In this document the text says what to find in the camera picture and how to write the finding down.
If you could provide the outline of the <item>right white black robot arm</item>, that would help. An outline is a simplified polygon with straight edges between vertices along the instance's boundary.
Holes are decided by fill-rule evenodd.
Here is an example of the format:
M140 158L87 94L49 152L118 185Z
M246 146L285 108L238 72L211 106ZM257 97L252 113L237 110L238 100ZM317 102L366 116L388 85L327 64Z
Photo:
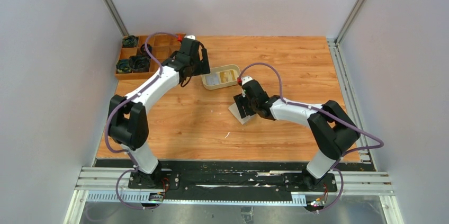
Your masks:
M324 176L345 152L359 139L360 132L336 101L306 104L269 96L260 83L245 76L237 80L241 94L234 96L238 117L254 115L267 120L288 121L310 128L318 151L303 171L303 186L315 191L324 183Z

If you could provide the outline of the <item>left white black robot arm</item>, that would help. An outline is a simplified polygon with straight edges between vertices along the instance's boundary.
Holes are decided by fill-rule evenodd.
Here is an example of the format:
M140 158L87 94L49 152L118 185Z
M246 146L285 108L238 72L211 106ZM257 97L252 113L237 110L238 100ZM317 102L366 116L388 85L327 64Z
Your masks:
M192 77L208 74L210 66L204 44L186 36L181 46L166 60L158 62L156 72L142 85L125 96L115 95L110 100L104 136L107 147L111 138L120 145L121 153L133 161L134 172L142 175L142 182L150 189L161 185L161 163L152 153L148 113L170 89L188 84Z

